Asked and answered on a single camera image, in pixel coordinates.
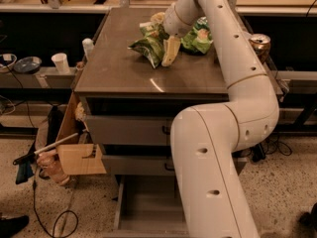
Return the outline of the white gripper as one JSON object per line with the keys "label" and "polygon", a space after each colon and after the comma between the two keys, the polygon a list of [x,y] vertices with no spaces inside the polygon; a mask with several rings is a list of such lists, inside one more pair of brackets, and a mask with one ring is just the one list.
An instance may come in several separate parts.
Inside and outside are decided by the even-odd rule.
{"label": "white gripper", "polygon": [[162,66],[170,66],[177,57],[180,48],[180,38],[185,36],[196,20],[204,13],[197,0],[177,0],[164,12],[151,16],[151,21],[162,24],[164,30],[170,35],[163,41],[164,55]]}

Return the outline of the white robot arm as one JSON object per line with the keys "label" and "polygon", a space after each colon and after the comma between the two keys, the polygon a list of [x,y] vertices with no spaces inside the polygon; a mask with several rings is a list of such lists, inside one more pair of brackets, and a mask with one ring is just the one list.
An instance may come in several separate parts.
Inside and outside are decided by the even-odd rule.
{"label": "white robot arm", "polygon": [[165,31],[184,36],[206,17],[229,99],[180,111],[170,145],[190,238],[260,238],[232,155],[264,140],[276,126],[275,91],[228,0],[178,0]]}

